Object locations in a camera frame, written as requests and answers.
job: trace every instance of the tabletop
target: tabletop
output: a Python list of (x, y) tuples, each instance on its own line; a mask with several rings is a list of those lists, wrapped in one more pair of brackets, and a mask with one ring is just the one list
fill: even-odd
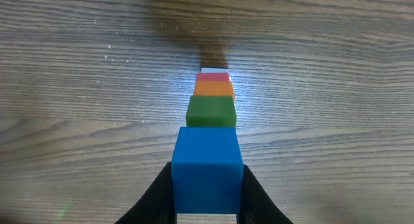
[(412, 223), (414, 0), (0, 0), (0, 223), (114, 223), (227, 67), (296, 224)]

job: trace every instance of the pink block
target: pink block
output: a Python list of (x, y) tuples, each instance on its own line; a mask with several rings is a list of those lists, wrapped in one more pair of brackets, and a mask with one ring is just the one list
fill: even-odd
[(231, 82), (228, 73), (199, 73), (197, 81)]

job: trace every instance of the blue block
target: blue block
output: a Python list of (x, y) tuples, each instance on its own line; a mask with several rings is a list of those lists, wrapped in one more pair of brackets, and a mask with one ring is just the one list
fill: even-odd
[(181, 127), (171, 175), (175, 212), (238, 214), (243, 160), (235, 128)]

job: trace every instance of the green block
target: green block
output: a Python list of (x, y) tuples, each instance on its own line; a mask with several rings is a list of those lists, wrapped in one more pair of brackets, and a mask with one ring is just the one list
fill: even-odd
[(187, 127), (235, 128), (233, 97), (191, 96), (186, 115)]

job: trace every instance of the orange block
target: orange block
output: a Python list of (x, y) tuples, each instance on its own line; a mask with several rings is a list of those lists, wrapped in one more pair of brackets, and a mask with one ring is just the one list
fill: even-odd
[(202, 81), (197, 80), (194, 89), (195, 96), (232, 96), (235, 100), (233, 85), (224, 81)]

